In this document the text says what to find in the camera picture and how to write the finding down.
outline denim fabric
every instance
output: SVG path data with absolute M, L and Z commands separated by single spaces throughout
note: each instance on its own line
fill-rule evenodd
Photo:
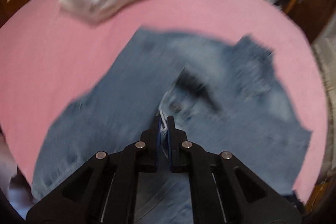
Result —
M 206 83 L 221 111 L 174 86 L 185 66 Z M 213 153 L 231 151 L 280 194 L 291 193 L 310 132 L 274 77 L 271 52 L 248 37 L 228 46 L 190 33 L 140 29 L 92 91 L 50 127 L 33 196 L 47 195 L 97 151 L 115 153 L 139 140 L 159 105 L 189 140 Z M 158 174 L 140 174 L 135 220 L 192 223 L 188 177 L 171 174 L 160 157 Z

